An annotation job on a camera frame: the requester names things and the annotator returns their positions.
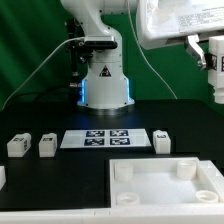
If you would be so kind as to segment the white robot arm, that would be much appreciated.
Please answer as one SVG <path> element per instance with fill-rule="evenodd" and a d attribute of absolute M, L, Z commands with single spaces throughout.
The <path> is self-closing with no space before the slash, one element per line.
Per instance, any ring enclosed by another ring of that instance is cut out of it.
<path fill-rule="evenodd" d="M 101 17 L 136 14 L 137 44 L 146 49 L 182 44 L 208 72 L 214 100 L 224 104 L 224 0 L 60 0 L 81 25 L 77 41 L 88 72 L 80 81 L 77 105 L 98 114 L 128 111 L 134 105 L 123 74 L 122 37 Z"/>

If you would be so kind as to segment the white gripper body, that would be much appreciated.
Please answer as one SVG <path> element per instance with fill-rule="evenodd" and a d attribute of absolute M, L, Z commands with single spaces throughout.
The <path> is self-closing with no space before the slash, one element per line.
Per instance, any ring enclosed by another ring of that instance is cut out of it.
<path fill-rule="evenodd" d="M 147 50 L 182 44 L 190 35 L 205 41 L 224 34 L 224 0 L 140 0 L 136 27 Z"/>

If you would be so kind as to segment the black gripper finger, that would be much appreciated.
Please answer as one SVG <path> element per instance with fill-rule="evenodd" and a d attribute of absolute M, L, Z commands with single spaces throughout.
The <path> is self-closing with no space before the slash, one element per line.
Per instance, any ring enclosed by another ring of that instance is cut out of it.
<path fill-rule="evenodd" d="M 205 53 L 199 46 L 199 36 L 197 34 L 187 36 L 184 41 L 184 47 L 186 52 L 196 60 L 198 68 L 205 70 L 207 63 Z"/>

